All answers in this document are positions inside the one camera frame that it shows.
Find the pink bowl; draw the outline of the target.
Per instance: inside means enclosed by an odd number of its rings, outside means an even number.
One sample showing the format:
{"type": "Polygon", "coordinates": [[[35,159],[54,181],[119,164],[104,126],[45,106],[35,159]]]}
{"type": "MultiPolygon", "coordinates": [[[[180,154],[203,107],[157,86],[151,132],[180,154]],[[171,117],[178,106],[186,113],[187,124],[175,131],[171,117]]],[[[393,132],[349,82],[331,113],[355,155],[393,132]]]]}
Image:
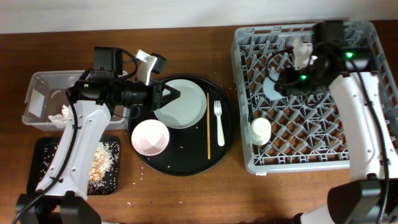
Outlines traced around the pink bowl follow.
{"type": "Polygon", "coordinates": [[[163,152],[170,141],[166,125],[155,119],[140,122],[131,134],[133,148],[143,156],[156,156],[163,152]]]}

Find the cooked rice pile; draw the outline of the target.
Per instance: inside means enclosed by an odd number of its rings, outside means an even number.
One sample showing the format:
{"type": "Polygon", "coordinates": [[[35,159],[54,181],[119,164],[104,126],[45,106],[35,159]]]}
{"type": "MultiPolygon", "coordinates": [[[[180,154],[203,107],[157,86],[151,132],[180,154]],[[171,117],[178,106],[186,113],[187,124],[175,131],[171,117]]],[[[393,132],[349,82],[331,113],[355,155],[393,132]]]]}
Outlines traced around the cooked rice pile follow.
{"type": "MultiPolygon", "coordinates": [[[[45,141],[43,146],[39,147],[42,153],[39,176],[40,182],[46,172],[58,149],[58,142],[45,141]]],[[[121,153],[121,144],[117,141],[99,142],[95,158],[89,173],[87,185],[88,195],[109,195],[116,191],[118,186],[119,158],[121,153]]]]}

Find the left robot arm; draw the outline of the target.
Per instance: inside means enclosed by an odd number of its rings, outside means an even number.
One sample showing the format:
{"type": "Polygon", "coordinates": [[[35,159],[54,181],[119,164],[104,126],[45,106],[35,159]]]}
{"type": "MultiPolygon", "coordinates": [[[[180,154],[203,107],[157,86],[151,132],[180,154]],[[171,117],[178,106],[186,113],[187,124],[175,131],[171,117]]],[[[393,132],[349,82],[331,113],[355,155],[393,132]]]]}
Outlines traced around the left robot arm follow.
{"type": "Polygon", "coordinates": [[[95,47],[93,67],[65,90],[69,113],[52,163],[35,192],[19,196],[13,223],[102,222],[87,202],[98,143],[116,106],[146,105],[155,111],[180,97],[180,91],[150,79],[166,61],[141,50],[95,47]]]}

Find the cream plastic cup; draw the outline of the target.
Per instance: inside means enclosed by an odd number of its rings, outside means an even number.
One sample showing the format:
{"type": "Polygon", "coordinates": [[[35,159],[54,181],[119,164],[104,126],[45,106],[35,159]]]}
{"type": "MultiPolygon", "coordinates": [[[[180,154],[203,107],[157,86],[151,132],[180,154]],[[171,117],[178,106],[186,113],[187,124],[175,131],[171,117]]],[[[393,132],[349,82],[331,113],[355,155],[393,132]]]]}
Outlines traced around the cream plastic cup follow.
{"type": "Polygon", "coordinates": [[[256,118],[251,123],[252,143],[257,146],[265,145],[271,138],[271,123],[265,118],[256,118]]]}

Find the white napkin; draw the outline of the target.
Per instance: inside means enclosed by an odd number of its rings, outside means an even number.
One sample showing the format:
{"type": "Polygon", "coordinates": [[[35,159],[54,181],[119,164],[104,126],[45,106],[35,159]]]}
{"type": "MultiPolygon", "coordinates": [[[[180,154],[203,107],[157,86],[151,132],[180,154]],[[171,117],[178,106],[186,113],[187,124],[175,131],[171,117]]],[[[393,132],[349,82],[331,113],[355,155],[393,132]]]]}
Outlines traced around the white napkin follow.
{"type": "Polygon", "coordinates": [[[69,116],[69,107],[62,105],[62,110],[60,114],[48,115],[48,119],[52,123],[66,123],[69,116]]]}

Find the grey round plate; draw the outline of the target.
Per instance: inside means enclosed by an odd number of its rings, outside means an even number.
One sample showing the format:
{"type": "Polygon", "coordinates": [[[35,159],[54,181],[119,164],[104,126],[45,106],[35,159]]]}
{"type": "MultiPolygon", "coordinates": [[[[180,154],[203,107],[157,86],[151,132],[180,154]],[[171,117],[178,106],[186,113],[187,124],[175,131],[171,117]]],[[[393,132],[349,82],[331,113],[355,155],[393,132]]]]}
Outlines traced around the grey round plate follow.
{"type": "Polygon", "coordinates": [[[174,79],[165,84],[178,90],[180,97],[155,110],[156,118],[175,129],[185,129],[199,122],[206,111],[206,96],[202,88],[186,79],[174,79]]]}

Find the light blue plastic cup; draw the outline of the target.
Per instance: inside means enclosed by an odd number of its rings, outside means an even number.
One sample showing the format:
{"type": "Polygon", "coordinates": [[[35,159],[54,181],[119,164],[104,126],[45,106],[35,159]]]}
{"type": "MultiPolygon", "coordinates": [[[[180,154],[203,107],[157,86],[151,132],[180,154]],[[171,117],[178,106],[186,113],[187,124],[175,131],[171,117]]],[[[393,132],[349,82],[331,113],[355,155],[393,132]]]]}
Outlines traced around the light blue plastic cup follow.
{"type": "Polygon", "coordinates": [[[270,80],[269,77],[266,77],[262,84],[262,90],[265,94],[265,97],[274,101],[283,99],[282,96],[278,91],[275,90],[275,83],[270,80]]]}

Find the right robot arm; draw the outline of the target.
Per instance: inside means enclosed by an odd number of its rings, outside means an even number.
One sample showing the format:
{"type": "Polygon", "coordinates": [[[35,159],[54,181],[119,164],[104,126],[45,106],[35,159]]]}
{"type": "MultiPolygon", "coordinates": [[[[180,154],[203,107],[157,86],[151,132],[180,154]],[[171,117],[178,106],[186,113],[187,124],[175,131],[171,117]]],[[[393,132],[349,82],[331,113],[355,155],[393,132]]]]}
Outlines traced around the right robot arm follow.
{"type": "Polygon", "coordinates": [[[295,216],[296,223],[394,223],[397,221],[397,153],[379,97],[379,79],[368,49],[345,40],[342,21],[312,28],[304,64],[283,69],[281,95],[328,89],[341,117],[351,180],[329,190],[326,205],[295,216]]]}

